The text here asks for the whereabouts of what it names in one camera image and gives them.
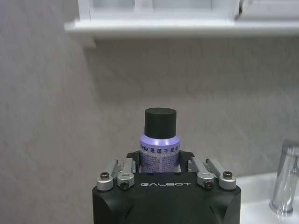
sink countertop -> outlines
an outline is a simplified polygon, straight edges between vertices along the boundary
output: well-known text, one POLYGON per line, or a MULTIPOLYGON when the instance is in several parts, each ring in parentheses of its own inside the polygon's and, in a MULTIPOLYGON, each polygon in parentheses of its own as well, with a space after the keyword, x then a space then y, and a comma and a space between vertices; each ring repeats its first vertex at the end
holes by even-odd
POLYGON ((237 179, 237 185, 242 190, 241 224, 299 224, 299 184, 291 216, 279 217, 269 207, 276 177, 277 173, 270 173, 237 179))

faucet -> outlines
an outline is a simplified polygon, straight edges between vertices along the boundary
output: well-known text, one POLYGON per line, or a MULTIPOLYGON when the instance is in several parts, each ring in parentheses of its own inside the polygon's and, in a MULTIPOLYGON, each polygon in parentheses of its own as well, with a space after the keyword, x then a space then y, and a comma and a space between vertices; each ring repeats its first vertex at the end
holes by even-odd
POLYGON ((270 208, 280 216, 293 213, 293 200, 299 177, 299 142, 284 140, 270 208))

